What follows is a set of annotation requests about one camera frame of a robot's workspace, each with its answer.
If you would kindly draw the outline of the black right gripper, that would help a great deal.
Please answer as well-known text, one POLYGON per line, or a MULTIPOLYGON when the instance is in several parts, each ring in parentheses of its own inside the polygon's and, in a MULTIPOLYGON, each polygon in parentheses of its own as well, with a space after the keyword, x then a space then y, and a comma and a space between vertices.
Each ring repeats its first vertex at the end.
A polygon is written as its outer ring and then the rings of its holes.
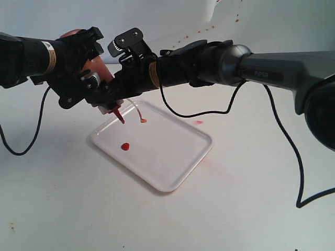
POLYGON ((149 73, 150 64, 156 66, 157 59, 155 56, 148 56, 132 67, 123 65, 111 81, 104 81, 101 87, 87 96, 87 102, 113 110, 126 98, 137 97, 160 88, 159 81, 153 81, 149 73))

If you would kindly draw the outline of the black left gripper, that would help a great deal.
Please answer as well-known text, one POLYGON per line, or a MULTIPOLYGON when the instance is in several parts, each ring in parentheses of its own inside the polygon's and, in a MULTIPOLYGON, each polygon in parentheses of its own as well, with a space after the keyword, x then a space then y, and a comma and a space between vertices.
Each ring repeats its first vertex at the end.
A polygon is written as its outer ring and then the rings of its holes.
POLYGON ((49 51, 49 65, 42 78, 58 95, 62 82, 82 68, 98 68, 103 65, 104 49, 97 42, 103 39, 97 27, 80 29, 75 34, 56 40, 42 40, 49 51))

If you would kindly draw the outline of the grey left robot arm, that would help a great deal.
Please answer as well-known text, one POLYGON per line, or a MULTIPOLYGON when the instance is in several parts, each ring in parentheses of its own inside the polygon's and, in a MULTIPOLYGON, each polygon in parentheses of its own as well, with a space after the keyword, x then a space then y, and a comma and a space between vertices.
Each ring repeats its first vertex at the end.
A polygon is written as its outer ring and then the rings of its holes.
POLYGON ((1 33, 1 86, 12 88, 31 79, 47 82, 57 93, 78 81, 87 60, 102 54, 97 27, 55 40, 16 37, 1 33))

